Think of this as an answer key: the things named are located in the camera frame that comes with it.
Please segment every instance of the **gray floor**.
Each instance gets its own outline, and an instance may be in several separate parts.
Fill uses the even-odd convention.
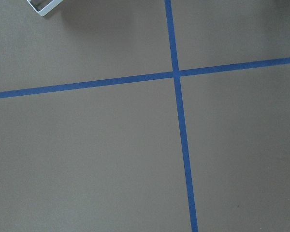
[[[173,0],[180,69],[290,57],[290,1]],[[172,71],[162,0],[0,1],[0,91]],[[200,232],[290,232],[290,65],[182,77]],[[0,232],[190,232],[173,79],[0,99]]]

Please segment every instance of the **horizontal blue line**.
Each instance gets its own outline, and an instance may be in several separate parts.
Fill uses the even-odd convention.
[[[56,85],[56,86],[27,88],[27,89],[0,92],[0,98],[10,98],[10,97],[32,95],[32,94],[59,92],[59,91],[81,89],[81,88],[119,85],[119,84],[125,84],[125,83],[159,80],[159,79],[166,79],[166,78],[172,78],[172,77],[173,77],[173,72],[162,72],[162,73],[145,74],[145,75],[139,75],[139,76],[128,76],[128,77],[120,77],[120,78],[113,78],[113,79],[106,79],[106,80],[63,84],[63,85]]]
[[[233,70],[260,68],[260,67],[275,66],[275,65],[281,65],[281,64],[290,64],[290,58],[268,59],[268,60],[253,61],[253,62],[246,62],[246,63],[219,65],[219,66],[206,67],[206,68],[181,70],[179,72],[180,72],[180,76],[191,76],[191,75],[200,75],[200,74],[207,74],[207,73],[219,73],[219,72],[226,72],[226,71],[233,71]]]

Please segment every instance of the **white metal object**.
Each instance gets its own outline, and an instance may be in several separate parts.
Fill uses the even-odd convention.
[[[40,15],[45,16],[63,0],[27,0],[32,8]]]

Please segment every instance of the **blue tape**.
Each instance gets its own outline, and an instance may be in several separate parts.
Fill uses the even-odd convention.
[[[188,147],[187,132],[186,132],[182,88],[180,84],[180,72],[179,72],[179,67],[178,67],[172,5],[171,5],[171,0],[165,0],[164,3],[165,3],[165,11],[166,11],[166,18],[167,18],[168,32],[169,32],[177,114],[178,114],[180,140],[181,140],[181,145],[182,145],[183,162],[184,162],[184,169],[185,169],[185,179],[186,179],[186,188],[187,188],[187,195],[188,195],[191,229],[192,229],[192,232],[198,232],[197,213],[196,213],[194,193],[193,193],[193,183],[192,183],[191,166],[190,166],[190,158],[189,158],[189,147]]]
[[[290,64],[290,58],[268,59],[268,60],[254,61],[254,62],[227,64],[227,65],[219,65],[219,66],[206,67],[206,68],[181,70],[180,76],[219,73],[219,72],[242,70],[242,69],[253,69],[253,68],[275,66],[275,65],[282,65],[282,64]]]
[[[81,89],[81,88],[110,86],[110,85],[118,85],[118,84],[125,84],[125,83],[166,79],[166,78],[172,78],[172,77],[173,77],[172,72],[162,72],[162,73],[153,73],[153,74],[146,74],[146,75],[139,75],[139,76],[113,78],[113,79],[107,79],[107,80],[87,81],[87,82],[38,87],[38,88],[27,88],[27,89],[0,92],[0,98],[10,98],[10,97],[32,95],[32,94],[59,92],[59,91]]]

